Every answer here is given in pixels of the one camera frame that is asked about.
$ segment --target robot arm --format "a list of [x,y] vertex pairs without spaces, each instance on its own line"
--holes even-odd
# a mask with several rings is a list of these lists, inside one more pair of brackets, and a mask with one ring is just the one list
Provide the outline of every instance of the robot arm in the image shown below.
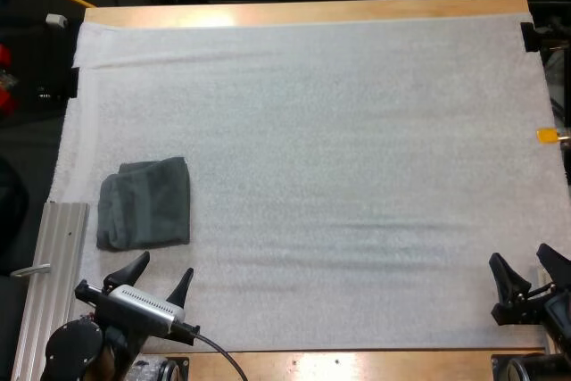
[[170,296],[163,300],[134,287],[149,263],[144,252],[128,266],[113,272],[101,290],[82,280],[75,296],[95,312],[57,329],[46,346],[41,381],[120,381],[127,374],[148,336],[193,345],[199,339],[221,352],[247,381],[232,357],[208,338],[200,327],[187,325],[184,304],[193,277],[188,269]]

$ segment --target wooden table edge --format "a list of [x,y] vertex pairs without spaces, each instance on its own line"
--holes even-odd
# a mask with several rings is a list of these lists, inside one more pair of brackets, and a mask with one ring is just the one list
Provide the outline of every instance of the wooden table edge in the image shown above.
[[85,21],[131,29],[202,28],[529,13],[527,0],[358,0],[86,9]]

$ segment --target gray towel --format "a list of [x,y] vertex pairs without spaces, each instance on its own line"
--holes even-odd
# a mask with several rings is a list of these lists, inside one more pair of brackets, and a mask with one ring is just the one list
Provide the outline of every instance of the gray towel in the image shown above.
[[127,250],[190,241],[190,180],[184,158],[121,164],[101,184],[97,247]]

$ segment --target table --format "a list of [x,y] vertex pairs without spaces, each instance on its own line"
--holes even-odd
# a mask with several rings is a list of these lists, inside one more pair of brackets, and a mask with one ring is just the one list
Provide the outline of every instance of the table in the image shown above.
[[[86,21],[129,28],[260,26],[528,12],[526,0],[366,0],[291,4],[177,5],[86,10]],[[529,350],[233,353],[250,380],[492,379],[491,355]],[[214,353],[184,354],[193,381],[236,380]]]

